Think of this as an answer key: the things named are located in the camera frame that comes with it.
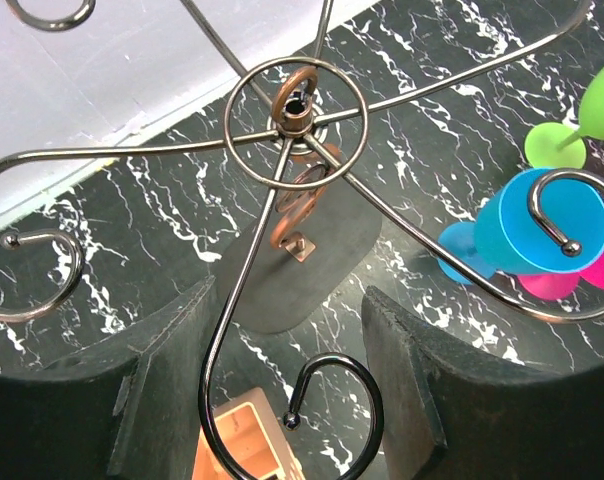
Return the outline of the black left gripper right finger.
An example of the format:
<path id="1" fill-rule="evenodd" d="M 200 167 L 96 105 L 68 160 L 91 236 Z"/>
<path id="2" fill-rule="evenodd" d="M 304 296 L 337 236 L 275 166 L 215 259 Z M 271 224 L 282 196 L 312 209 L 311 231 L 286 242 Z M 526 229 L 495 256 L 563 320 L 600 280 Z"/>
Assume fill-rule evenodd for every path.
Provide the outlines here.
<path id="1" fill-rule="evenodd" d="M 393 479 L 604 479 L 604 364 L 566 375 L 486 353 L 376 287 L 361 303 Z"/>

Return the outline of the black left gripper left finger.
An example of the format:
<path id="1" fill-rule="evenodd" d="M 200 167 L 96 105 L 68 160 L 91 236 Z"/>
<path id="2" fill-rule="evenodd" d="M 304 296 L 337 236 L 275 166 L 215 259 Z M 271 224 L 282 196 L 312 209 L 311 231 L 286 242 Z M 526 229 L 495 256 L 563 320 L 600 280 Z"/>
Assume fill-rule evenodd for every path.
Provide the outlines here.
<path id="1" fill-rule="evenodd" d="M 47 368 L 0 375 L 0 479 L 187 479 L 217 318 L 206 278 Z"/>

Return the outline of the blue plastic wine glass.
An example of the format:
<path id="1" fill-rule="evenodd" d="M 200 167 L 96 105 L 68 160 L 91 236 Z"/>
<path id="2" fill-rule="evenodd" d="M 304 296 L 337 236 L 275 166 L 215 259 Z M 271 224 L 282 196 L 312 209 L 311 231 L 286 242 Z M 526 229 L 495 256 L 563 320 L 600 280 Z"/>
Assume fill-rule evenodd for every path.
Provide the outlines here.
<path id="1" fill-rule="evenodd" d="M 576 179 L 546 183 L 536 205 L 531 191 L 549 168 L 530 168 L 511 178 L 480 208 L 476 219 L 443 230 L 438 244 L 488 279 L 514 275 L 574 274 L 604 253 L 604 201 Z"/>

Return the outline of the magenta plastic wine glass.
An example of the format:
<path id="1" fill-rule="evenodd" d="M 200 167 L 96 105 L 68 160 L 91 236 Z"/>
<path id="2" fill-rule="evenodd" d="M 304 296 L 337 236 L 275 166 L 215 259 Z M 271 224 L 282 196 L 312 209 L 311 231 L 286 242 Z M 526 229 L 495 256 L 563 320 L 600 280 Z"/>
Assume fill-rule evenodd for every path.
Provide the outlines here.
<path id="1" fill-rule="evenodd" d="M 575 291 L 581 280 L 604 290 L 604 251 L 588 268 L 571 274 L 518 275 L 521 286 L 542 300 L 559 300 Z"/>

